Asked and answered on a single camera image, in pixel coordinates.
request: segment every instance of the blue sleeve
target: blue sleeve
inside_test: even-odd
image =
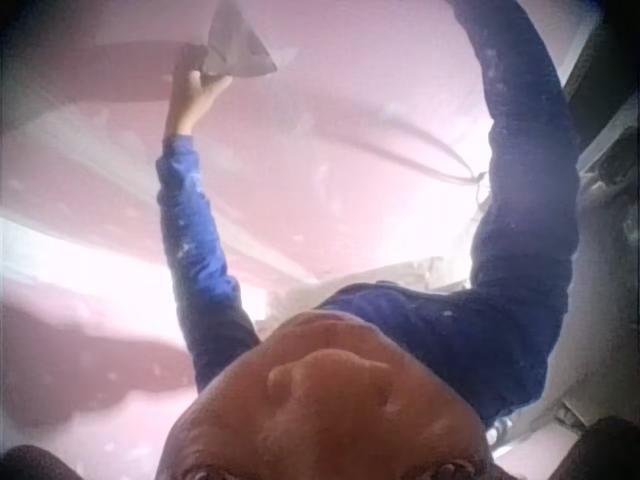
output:
[[[450,3],[481,64],[494,121],[491,204],[474,239],[472,289],[456,295],[483,321],[461,323],[454,346],[465,396],[488,418],[544,389],[578,242],[578,154],[556,70],[520,5]]]
[[[209,201],[200,186],[198,154],[189,136],[165,139],[156,163],[158,203],[178,318],[202,390],[259,340],[227,272]]]

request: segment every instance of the ceiling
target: ceiling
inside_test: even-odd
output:
[[[254,318],[271,292],[451,254],[477,191],[433,170],[468,178],[461,157],[486,171],[491,122],[446,4],[240,3],[279,71],[234,82],[196,145]],[[522,3],[566,75],[585,11]],[[67,0],[4,49],[4,320],[36,346],[3,362],[5,442],[46,446],[89,478],[148,478],[194,396],[154,161],[175,53],[203,41],[215,5]]]

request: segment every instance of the man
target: man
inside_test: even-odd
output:
[[[158,479],[504,475],[484,430],[544,388],[578,240],[577,152],[556,71],[517,2],[449,3],[494,120],[472,288],[352,285],[262,343],[227,272],[192,146],[231,79],[189,71],[188,56],[178,65],[158,198],[200,395],[173,427]]]

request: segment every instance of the hand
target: hand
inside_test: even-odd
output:
[[[191,135],[218,95],[231,84],[229,76],[201,73],[206,55],[205,46],[188,44],[182,48],[173,72],[165,136]]]

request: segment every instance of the sanding block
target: sanding block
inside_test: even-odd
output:
[[[202,72],[208,75],[259,77],[278,69],[235,0],[220,0],[207,47]]]

